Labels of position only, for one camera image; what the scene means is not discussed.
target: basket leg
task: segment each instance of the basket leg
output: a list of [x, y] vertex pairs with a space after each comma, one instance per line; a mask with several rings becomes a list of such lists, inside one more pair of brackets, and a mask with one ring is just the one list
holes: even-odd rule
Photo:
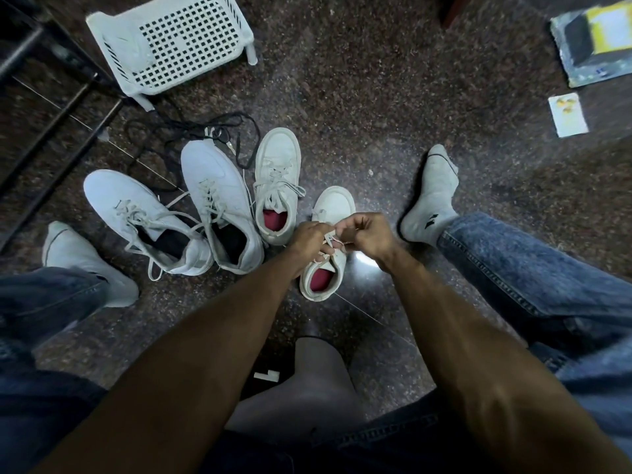
[[136, 103], [141, 105], [145, 111], [153, 111], [155, 110], [154, 105], [151, 101], [149, 101], [144, 94], [132, 94], [131, 98], [134, 98]]
[[246, 45], [246, 56], [248, 57], [249, 65], [254, 66], [257, 64], [257, 52], [255, 51], [254, 43]]

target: hand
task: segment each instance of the hand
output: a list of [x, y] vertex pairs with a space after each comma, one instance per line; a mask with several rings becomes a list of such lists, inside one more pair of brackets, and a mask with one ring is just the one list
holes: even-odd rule
[[388, 271], [391, 258], [402, 248], [382, 213], [356, 213], [336, 223], [336, 236], [347, 251], [362, 251]]
[[330, 224], [319, 223], [318, 221], [306, 221], [296, 228], [286, 252], [295, 256], [296, 262], [300, 266], [297, 276], [312, 261], [323, 262], [325, 258], [321, 253], [334, 254], [334, 248], [323, 244], [325, 234], [333, 230], [334, 227]]

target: white plastic basket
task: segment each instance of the white plastic basket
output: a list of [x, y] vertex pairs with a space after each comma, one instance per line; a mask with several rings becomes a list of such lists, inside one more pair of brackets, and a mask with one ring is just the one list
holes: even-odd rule
[[254, 36], [235, 0], [152, 0], [86, 23], [123, 93], [147, 111], [158, 94], [239, 57], [257, 64]]

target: black metal frame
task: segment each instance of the black metal frame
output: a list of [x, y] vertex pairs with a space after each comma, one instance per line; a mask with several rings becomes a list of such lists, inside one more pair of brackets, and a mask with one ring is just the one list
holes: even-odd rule
[[90, 55], [88, 55], [81, 47], [79, 47], [72, 38], [68, 35], [59, 23], [57, 23], [52, 16], [45, 10], [37, 6], [29, 7], [29, 11], [32, 13], [25, 13], [25, 11], [12, 5], [7, 0], [1, 0], [0, 9], [3, 6], [12, 10], [14, 14], [21, 22], [26, 23], [30, 27], [30, 30], [21, 42], [15, 47], [11, 54], [0, 64], [0, 83], [4, 83], [6, 79], [19, 67], [20, 62], [31, 53], [31, 51], [38, 45], [47, 45], [54, 43], [67, 50], [71, 56], [72, 65], [78, 68], [78, 71], [90, 72], [90, 79], [79, 89], [79, 91], [73, 96], [73, 98], [64, 106], [59, 113], [51, 120], [51, 122], [37, 135], [31, 145], [25, 149], [18, 160], [13, 164], [11, 169], [0, 175], [0, 195], [12, 184], [19, 172], [33, 159], [37, 151], [43, 146], [43, 144], [54, 134], [55, 130], [59, 127], [62, 120], [66, 119], [68, 115], [77, 107], [77, 105], [83, 100], [84, 96], [90, 92], [95, 84], [106, 85], [108, 87], [117, 87], [119, 93], [119, 99], [106, 116], [94, 127], [89, 135], [83, 140], [82, 144], [75, 150], [75, 152], [66, 160], [64, 166], [53, 176], [48, 185], [38, 193], [38, 195], [27, 206], [26, 211], [22, 213], [17, 223], [12, 227], [4, 231], [2, 238], [0, 239], [0, 253], [3, 253], [5, 248], [9, 245], [11, 240], [15, 237], [18, 231], [27, 223], [27, 221], [36, 213], [36, 211], [44, 204], [44, 202], [50, 197], [53, 190], [63, 181], [63, 179], [72, 171], [75, 165], [79, 162], [82, 156], [90, 148], [94, 140], [99, 133], [112, 121], [125, 98], [120, 91], [114, 79], [110, 74], [96, 63]]

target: perforated basket bottom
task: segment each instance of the perforated basket bottom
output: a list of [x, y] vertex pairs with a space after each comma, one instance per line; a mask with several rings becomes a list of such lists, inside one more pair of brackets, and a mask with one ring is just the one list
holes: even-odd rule
[[215, 0], [201, 0], [140, 26], [156, 64], [133, 73], [141, 87], [173, 86], [205, 72], [241, 49], [239, 31]]

